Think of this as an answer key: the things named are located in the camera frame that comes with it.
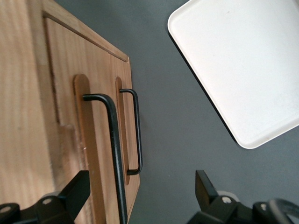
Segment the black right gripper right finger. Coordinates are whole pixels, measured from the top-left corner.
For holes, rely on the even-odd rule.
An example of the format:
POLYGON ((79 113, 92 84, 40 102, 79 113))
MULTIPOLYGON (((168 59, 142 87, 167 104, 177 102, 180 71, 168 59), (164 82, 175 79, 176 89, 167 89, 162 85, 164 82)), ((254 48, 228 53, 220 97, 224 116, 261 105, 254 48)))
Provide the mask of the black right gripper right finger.
POLYGON ((200 211, 189 224, 276 224, 267 210, 267 203, 257 202, 247 207, 229 195, 221 195, 204 170, 195 173, 195 195, 200 211))

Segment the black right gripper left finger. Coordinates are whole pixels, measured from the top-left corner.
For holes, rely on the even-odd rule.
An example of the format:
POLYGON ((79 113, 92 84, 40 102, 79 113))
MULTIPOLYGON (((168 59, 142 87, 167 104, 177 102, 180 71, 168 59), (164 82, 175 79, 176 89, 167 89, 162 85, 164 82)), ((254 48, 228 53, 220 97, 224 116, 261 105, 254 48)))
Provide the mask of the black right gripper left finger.
POLYGON ((57 195, 42 197, 21 210, 17 203, 0 205, 2 224, 73 224, 90 195, 89 171, 81 170, 57 195))

